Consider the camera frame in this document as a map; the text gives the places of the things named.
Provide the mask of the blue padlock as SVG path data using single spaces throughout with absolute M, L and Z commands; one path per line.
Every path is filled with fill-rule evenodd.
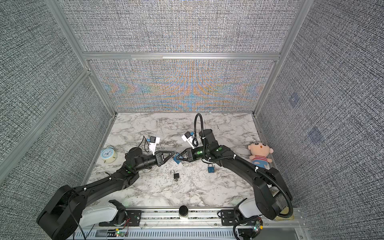
M 181 163 L 181 161 L 179 160 L 179 153 L 176 153 L 175 155 L 174 155 L 174 157 L 173 157 L 173 160 L 177 163 L 177 164 L 180 164 Z
M 214 173 L 215 172 L 215 167 L 213 164 L 208 164 L 208 173 Z

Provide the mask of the small black padlock front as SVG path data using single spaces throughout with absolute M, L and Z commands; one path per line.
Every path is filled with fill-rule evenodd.
M 175 170 L 171 170 L 171 175 L 172 175 L 173 180 L 174 180 L 175 182 L 177 182 L 177 181 L 179 180 L 179 178 L 180 178 L 180 174 L 177 173 Z

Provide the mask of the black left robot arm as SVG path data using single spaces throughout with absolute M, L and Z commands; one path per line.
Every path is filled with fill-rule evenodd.
M 40 212 L 36 222 L 52 240 L 65 240 L 77 229 L 83 229 L 80 221 L 87 206 L 130 187 L 140 177 L 139 171 L 160 167 L 175 154 L 175 151 L 156 151 L 154 155 L 145 155 L 141 148 L 132 148 L 125 154 L 123 165 L 113 174 L 83 186 L 60 187 Z

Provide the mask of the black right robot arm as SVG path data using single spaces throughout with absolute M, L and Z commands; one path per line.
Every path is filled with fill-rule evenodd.
M 203 160 L 207 164 L 229 169 L 244 179 L 254 191 L 254 198 L 244 200 L 235 207 L 244 219 L 254 216 L 264 216 L 269 220 L 276 217 L 287 219 L 293 215 L 292 195 L 277 169 L 260 168 L 239 157 L 230 148 L 219 145 L 211 129 L 199 135 L 203 145 L 177 153 L 175 160 Z

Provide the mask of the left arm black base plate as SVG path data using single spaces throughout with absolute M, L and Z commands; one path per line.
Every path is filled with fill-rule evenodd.
M 120 211 L 111 221 L 99 223 L 99 227 L 138 227 L 141 217 L 141 210 Z

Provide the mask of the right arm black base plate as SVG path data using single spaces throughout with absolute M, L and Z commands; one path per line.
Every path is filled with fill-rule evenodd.
M 262 226 L 263 221 L 260 216 L 251 220 L 247 217 L 244 217 L 239 211 L 234 209 L 228 210 L 219 210 L 217 212 L 218 217 L 221 220 L 223 226 L 234 226 L 235 224 L 240 223 L 240 226 Z

